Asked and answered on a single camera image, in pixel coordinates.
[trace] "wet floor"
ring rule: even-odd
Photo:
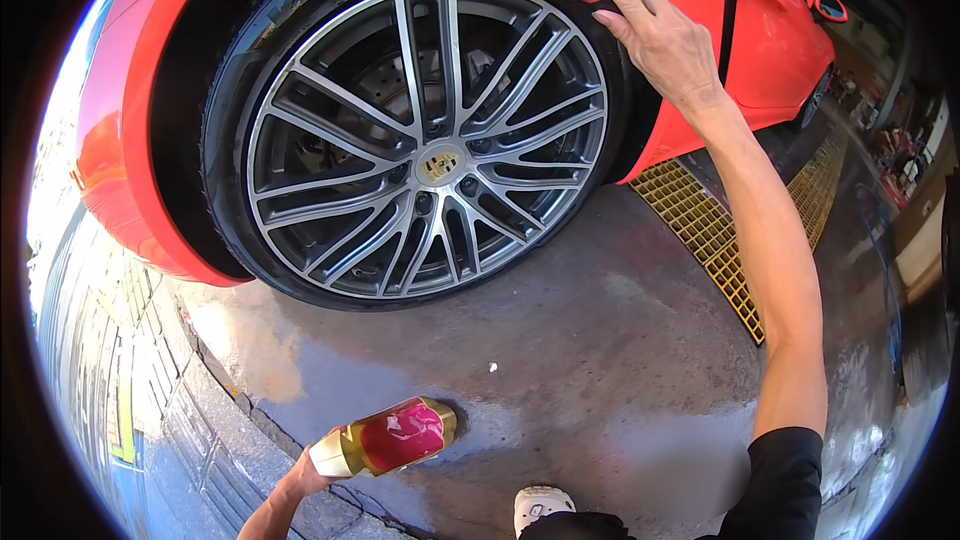
[[[828,133],[842,131],[821,114],[803,134],[758,137],[789,179]],[[715,175],[695,158],[698,177]],[[853,191],[868,177],[851,143],[815,253],[831,401],[824,499],[881,446],[900,400]],[[716,531],[743,475],[765,349],[626,186],[601,187],[521,264],[433,305],[326,310],[259,282],[178,290],[234,383],[301,445],[416,394],[458,408],[458,439],[437,459],[341,491],[415,535],[513,537],[514,495],[548,484],[637,538],[692,538]]]

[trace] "white shoe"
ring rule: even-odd
[[[560,511],[577,512],[570,495],[560,488],[550,486],[523,488],[513,499],[513,529],[516,531],[516,537],[520,538],[523,529],[541,517]]]

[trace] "blue hose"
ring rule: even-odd
[[[881,198],[877,196],[877,193],[874,192],[870,187],[865,186],[864,184],[857,184],[854,186],[856,195],[858,198],[864,197],[864,194],[861,191],[864,191],[867,195],[872,198],[873,202],[873,214],[876,216],[876,219],[879,220],[880,225],[883,226],[883,231],[889,233],[891,230],[890,226],[890,217],[887,215],[887,210],[881,202]],[[877,239],[874,238],[874,226],[870,223],[870,217],[868,216],[866,210],[864,210],[864,201],[862,199],[857,200],[857,208],[860,211],[860,219],[863,220],[863,224],[867,226],[867,236],[870,237],[870,242],[873,244],[873,250],[876,251],[877,258],[880,259],[880,265],[883,268],[883,312],[887,317],[887,350],[890,353],[890,366],[893,369],[894,374],[900,370],[900,360],[901,360],[901,341],[904,338],[904,320],[901,317],[901,308],[900,308],[900,299],[897,298],[897,289],[894,287],[894,282],[890,279],[890,268],[887,265],[886,258],[883,258],[883,253],[881,247],[877,244]],[[893,302],[893,306],[896,309],[896,318],[890,316],[890,303]]]

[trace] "car door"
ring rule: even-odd
[[[726,90],[748,109],[796,109],[832,58],[807,0],[737,0]]]

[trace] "black shirt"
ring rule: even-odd
[[[820,517],[824,441],[806,427],[782,427],[750,443],[750,482],[720,532],[702,539],[812,540]]]
[[[820,517],[824,441],[806,427],[782,427],[750,443],[750,482],[720,533],[698,540],[813,540]],[[520,540],[635,540],[616,515],[558,512],[528,525]]]

